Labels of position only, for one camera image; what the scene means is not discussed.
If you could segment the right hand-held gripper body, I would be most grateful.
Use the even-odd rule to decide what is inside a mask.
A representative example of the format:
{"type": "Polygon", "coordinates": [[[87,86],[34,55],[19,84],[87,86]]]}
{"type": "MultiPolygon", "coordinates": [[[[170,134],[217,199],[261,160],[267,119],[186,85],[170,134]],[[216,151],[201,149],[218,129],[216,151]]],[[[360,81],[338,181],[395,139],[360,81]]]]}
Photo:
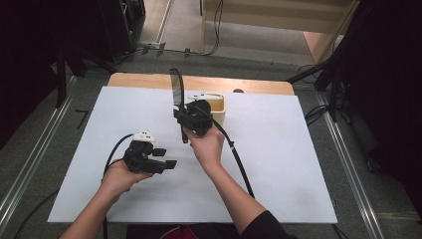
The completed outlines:
{"type": "Polygon", "coordinates": [[[191,121],[198,135],[204,135],[216,121],[211,113],[212,100],[216,100],[221,94],[202,93],[188,96],[185,105],[187,121],[191,121]]]}

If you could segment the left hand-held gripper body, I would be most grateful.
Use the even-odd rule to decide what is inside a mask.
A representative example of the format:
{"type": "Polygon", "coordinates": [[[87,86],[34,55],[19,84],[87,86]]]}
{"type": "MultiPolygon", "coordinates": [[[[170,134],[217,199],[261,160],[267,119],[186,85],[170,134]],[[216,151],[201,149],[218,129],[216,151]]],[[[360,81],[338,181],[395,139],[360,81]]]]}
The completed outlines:
{"type": "Polygon", "coordinates": [[[163,161],[150,159],[154,152],[155,137],[144,130],[134,134],[128,149],[125,151],[123,161],[131,172],[146,172],[161,174],[166,164],[163,161]]]}

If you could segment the beige square cup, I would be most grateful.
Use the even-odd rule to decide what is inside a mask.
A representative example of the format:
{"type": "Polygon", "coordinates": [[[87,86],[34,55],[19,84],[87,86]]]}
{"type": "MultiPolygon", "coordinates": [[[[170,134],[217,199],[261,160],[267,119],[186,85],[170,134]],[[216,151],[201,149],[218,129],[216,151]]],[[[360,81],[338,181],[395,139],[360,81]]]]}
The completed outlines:
{"type": "Polygon", "coordinates": [[[216,100],[212,100],[211,113],[218,124],[224,124],[226,115],[226,99],[223,95],[220,95],[216,100]]]}

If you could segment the black spatula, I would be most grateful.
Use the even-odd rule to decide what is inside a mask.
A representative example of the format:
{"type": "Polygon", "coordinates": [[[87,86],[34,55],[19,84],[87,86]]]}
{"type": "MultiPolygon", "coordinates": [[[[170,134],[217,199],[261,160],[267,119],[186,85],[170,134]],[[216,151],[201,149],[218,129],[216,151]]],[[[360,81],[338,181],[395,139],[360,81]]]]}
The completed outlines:
{"type": "Polygon", "coordinates": [[[182,115],[185,113],[183,79],[180,72],[175,68],[170,69],[169,74],[172,85],[173,105],[175,110],[180,111],[182,115]]]}

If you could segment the person's left hand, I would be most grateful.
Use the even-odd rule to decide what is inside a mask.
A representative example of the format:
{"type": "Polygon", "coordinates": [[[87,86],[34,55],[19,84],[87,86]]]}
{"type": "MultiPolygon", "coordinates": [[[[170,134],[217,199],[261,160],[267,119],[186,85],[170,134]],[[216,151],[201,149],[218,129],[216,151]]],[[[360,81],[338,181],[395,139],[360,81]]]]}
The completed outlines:
{"type": "Polygon", "coordinates": [[[152,176],[152,173],[131,172],[122,159],[114,160],[105,173],[99,195],[111,201],[117,201],[134,184],[152,176]]]}

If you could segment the person's right hand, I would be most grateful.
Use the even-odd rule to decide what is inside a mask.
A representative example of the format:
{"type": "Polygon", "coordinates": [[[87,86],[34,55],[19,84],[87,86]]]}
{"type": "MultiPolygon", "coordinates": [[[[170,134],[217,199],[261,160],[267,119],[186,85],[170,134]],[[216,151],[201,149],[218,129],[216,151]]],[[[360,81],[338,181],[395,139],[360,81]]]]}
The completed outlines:
{"type": "Polygon", "coordinates": [[[187,128],[183,131],[190,141],[197,160],[207,174],[222,168],[221,155],[225,137],[215,126],[212,126],[203,136],[187,128]]]}

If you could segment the wooden table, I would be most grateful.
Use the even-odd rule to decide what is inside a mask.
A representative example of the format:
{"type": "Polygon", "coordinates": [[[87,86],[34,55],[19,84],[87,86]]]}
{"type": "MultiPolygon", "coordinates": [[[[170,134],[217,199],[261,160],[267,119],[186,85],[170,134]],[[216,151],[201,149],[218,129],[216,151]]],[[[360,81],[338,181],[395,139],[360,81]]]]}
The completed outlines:
{"type": "MultiPolygon", "coordinates": [[[[190,91],[233,92],[293,96],[294,89],[287,82],[261,80],[227,79],[201,76],[183,76],[184,88],[190,91]]],[[[115,73],[109,78],[111,87],[132,87],[148,89],[170,89],[170,76],[166,74],[115,73]]]]}

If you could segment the white board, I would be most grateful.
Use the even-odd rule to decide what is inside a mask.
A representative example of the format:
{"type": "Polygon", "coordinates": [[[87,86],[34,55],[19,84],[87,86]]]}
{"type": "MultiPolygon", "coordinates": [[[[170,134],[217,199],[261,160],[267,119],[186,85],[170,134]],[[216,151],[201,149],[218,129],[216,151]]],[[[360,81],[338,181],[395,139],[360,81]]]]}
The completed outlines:
{"type": "MultiPolygon", "coordinates": [[[[295,96],[228,93],[223,127],[233,140],[223,165],[282,223],[334,223],[337,218],[295,96]]],[[[101,183],[106,161],[120,158],[128,135],[149,130],[174,169],[143,180],[107,216],[127,223],[228,223],[231,218],[192,149],[181,140],[170,90],[104,87],[99,94],[50,216],[72,222],[101,183]]]]}

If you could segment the black cabinet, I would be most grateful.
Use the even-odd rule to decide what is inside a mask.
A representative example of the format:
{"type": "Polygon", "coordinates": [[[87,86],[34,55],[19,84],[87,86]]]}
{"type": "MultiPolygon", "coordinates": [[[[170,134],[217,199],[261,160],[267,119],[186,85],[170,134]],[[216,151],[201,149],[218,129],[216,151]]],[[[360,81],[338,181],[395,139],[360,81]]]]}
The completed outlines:
{"type": "Polygon", "coordinates": [[[111,58],[137,49],[146,11],[143,0],[100,0],[111,58]]]}

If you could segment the black metal stand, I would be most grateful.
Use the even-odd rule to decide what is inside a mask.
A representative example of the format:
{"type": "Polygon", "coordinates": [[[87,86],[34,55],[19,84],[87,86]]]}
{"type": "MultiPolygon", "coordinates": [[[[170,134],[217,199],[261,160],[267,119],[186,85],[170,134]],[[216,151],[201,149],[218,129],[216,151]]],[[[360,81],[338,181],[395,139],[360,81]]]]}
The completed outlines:
{"type": "Polygon", "coordinates": [[[72,73],[78,77],[84,77],[87,73],[87,67],[83,62],[83,58],[87,58],[98,65],[100,68],[108,71],[110,74],[117,72],[117,69],[109,65],[100,57],[94,55],[88,50],[74,43],[64,43],[56,47],[56,69],[58,82],[58,98],[56,107],[59,108],[65,101],[68,90],[66,82],[66,67],[68,65],[72,73]]]}
{"type": "Polygon", "coordinates": [[[314,82],[314,88],[320,92],[330,87],[328,104],[324,107],[334,122],[337,122],[336,109],[337,109],[337,95],[340,88],[340,75],[342,68],[338,63],[339,54],[332,53],[323,62],[313,65],[311,68],[297,73],[295,76],[287,79],[287,83],[294,84],[302,79],[305,79],[315,73],[318,77],[314,82]]]}

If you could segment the person's dark clothing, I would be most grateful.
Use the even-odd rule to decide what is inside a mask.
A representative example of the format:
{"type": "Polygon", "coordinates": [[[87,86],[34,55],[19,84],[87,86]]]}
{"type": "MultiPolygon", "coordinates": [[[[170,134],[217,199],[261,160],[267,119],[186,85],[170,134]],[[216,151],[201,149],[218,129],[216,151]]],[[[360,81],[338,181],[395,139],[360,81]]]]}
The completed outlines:
{"type": "Polygon", "coordinates": [[[285,231],[269,211],[261,213],[242,233],[234,225],[129,225],[125,239],[298,239],[285,231]]]}

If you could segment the light wooden furniture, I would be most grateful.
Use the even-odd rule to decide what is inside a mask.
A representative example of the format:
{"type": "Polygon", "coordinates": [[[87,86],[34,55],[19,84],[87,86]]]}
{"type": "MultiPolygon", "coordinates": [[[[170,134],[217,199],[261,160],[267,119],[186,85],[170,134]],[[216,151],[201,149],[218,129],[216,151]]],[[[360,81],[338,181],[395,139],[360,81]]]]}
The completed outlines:
{"type": "Polygon", "coordinates": [[[205,24],[222,5],[224,23],[289,29],[303,32],[344,34],[360,0],[201,0],[201,50],[205,24]]]}

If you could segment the brown wooden panel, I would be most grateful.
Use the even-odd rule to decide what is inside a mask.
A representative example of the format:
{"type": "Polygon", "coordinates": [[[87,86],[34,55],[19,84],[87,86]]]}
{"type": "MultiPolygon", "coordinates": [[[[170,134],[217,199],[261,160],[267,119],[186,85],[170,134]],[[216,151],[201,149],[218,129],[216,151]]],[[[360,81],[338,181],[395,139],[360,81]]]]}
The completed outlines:
{"type": "Polygon", "coordinates": [[[334,34],[304,32],[304,37],[310,49],[310,53],[316,64],[323,62],[329,55],[334,42],[334,34]]]}

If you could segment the dark curtain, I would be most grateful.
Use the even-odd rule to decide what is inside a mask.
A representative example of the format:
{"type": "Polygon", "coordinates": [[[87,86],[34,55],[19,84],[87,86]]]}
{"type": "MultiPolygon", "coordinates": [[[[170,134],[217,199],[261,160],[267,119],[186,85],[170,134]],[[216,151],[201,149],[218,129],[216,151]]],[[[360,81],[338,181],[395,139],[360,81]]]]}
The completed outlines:
{"type": "Polygon", "coordinates": [[[0,149],[58,84],[57,49],[108,60],[105,0],[0,0],[0,149]]]}
{"type": "Polygon", "coordinates": [[[422,0],[360,0],[343,41],[345,96],[376,140],[368,155],[422,218],[422,0]]]}

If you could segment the metal floor rail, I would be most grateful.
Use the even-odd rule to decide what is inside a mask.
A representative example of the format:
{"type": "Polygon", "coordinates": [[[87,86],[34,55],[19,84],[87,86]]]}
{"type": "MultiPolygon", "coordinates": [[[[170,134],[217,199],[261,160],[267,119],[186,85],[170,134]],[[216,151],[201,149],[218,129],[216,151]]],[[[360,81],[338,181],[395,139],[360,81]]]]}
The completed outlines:
{"type": "Polygon", "coordinates": [[[68,95],[65,97],[63,103],[52,112],[49,121],[37,139],[37,142],[28,155],[23,167],[19,171],[19,174],[13,181],[11,188],[0,200],[0,235],[2,235],[5,231],[10,218],[19,204],[19,201],[21,200],[30,180],[41,162],[46,149],[48,148],[65,113],[67,112],[67,109],[74,97],[77,85],[78,78],[75,76],[72,76],[67,81],[66,91],[68,92],[68,95]]]}
{"type": "Polygon", "coordinates": [[[338,123],[331,118],[329,112],[324,113],[323,118],[333,140],[339,160],[351,188],[354,201],[356,202],[359,214],[363,220],[369,238],[385,239],[385,235],[380,227],[376,213],[355,169],[352,157],[350,156],[349,150],[340,132],[338,123]]]}
{"type": "Polygon", "coordinates": [[[158,33],[157,33],[157,38],[156,38],[156,42],[158,44],[160,44],[161,41],[162,41],[163,34],[164,34],[165,28],[166,28],[166,24],[167,24],[167,21],[168,21],[168,18],[169,18],[171,9],[172,9],[173,1],[174,0],[166,0],[166,5],[165,5],[165,9],[164,9],[165,11],[163,13],[162,20],[161,20],[161,23],[159,25],[159,29],[158,29],[158,33]]]}

